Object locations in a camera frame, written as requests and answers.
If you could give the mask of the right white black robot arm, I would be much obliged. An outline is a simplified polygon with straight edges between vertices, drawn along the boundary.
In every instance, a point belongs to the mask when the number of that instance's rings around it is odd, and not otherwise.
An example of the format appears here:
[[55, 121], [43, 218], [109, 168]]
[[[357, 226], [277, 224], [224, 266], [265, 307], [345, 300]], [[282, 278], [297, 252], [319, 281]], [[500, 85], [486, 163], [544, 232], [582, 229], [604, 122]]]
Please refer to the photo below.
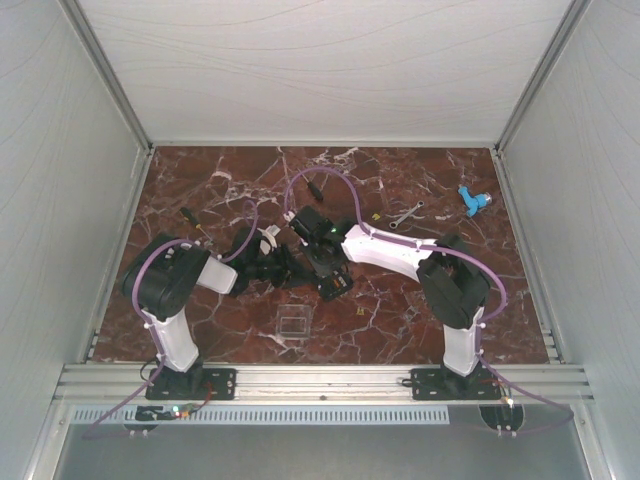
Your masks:
[[310, 206], [289, 211], [284, 218], [318, 276], [331, 277], [334, 288], [346, 284], [336, 274], [349, 263], [373, 265], [418, 282], [427, 306], [443, 324], [443, 388], [457, 398], [475, 389], [476, 331], [490, 285], [458, 236], [421, 240], [350, 220], [335, 224]]

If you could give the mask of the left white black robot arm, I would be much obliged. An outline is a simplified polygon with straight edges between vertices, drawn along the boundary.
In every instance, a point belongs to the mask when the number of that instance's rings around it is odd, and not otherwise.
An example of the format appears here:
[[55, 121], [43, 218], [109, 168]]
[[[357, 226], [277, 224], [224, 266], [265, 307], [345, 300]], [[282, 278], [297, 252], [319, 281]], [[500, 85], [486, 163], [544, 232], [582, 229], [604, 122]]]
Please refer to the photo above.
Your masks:
[[229, 252], [160, 233], [129, 264], [121, 279], [122, 294], [141, 315], [158, 348], [158, 361], [172, 371], [170, 386], [184, 398], [199, 395], [204, 371], [194, 365], [199, 350], [186, 319], [186, 305], [196, 287], [236, 297], [252, 281], [278, 288], [292, 276], [294, 257], [267, 232], [239, 230]]

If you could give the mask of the black fuse box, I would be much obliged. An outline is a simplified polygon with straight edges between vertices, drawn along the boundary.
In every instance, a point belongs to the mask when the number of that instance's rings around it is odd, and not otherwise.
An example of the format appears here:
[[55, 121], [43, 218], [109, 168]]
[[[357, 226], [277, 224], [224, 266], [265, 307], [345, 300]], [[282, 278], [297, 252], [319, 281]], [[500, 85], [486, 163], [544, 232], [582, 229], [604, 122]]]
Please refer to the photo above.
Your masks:
[[353, 288], [354, 282], [346, 269], [333, 270], [329, 275], [320, 277], [317, 290], [322, 300], [331, 301]]

